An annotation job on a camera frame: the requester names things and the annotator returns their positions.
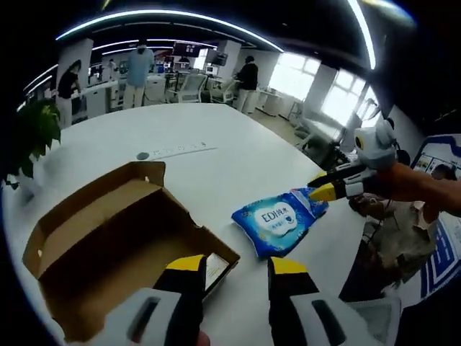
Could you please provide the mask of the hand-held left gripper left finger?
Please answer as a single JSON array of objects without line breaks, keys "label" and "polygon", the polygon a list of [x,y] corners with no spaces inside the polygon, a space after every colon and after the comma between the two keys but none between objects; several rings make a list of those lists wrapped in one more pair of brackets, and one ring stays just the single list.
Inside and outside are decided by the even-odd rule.
[{"label": "hand-held left gripper left finger", "polygon": [[195,345],[203,319],[206,256],[169,263],[152,288],[111,310],[89,345]]}]

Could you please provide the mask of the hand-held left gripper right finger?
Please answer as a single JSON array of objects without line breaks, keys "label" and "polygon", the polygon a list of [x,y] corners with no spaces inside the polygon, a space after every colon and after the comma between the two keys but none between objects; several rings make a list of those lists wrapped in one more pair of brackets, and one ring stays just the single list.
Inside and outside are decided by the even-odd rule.
[{"label": "hand-held left gripper right finger", "polygon": [[269,324],[275,345],[363,345],[364,319],[336,296],[321,292],[305,265],[270,257]]}]

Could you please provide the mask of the person's right hand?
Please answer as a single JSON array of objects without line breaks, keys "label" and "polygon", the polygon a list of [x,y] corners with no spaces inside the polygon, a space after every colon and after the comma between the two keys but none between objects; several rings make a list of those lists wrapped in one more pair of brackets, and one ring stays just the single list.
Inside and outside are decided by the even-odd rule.
[{"label": "person's right hand", "polygon": [[411,177],[414,171],[401,163],[377,171],[364,181],[364,191],[383,198],[408,201]]}]

